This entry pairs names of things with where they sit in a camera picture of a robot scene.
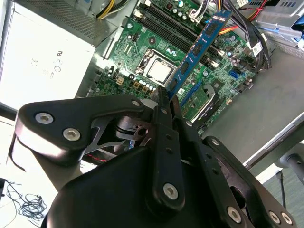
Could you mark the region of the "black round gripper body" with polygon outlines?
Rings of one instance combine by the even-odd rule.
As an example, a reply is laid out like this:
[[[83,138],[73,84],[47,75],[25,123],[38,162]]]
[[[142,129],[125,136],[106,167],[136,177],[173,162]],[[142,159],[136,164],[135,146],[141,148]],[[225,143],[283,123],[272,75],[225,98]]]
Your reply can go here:
[[[186,124],[156,124],[133,149],[67,183],[45,228],[210,228],[213,150]]]

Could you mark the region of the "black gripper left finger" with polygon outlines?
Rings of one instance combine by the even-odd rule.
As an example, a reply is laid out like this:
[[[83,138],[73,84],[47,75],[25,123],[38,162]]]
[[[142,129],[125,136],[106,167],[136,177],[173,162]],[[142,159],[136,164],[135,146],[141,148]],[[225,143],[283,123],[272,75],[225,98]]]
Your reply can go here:
[[[171,101],[162,91],[150,108],[133,95],[106,95],[26,104],[18,112],[18,140],[53,163],[74,165],[84,155],[115,145],[119,138],[139,144],[156,124],[174,123]]]

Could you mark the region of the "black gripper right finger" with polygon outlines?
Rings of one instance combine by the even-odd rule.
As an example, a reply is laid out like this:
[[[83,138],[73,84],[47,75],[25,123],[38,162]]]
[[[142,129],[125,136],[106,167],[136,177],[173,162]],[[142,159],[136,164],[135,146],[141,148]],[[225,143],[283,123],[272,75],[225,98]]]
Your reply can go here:
[[[212,136],[201,139],[183,118],[177,97],[171,101],[180,151],[189,159],[196,205],[208,228],[295,228],[291,214]]]

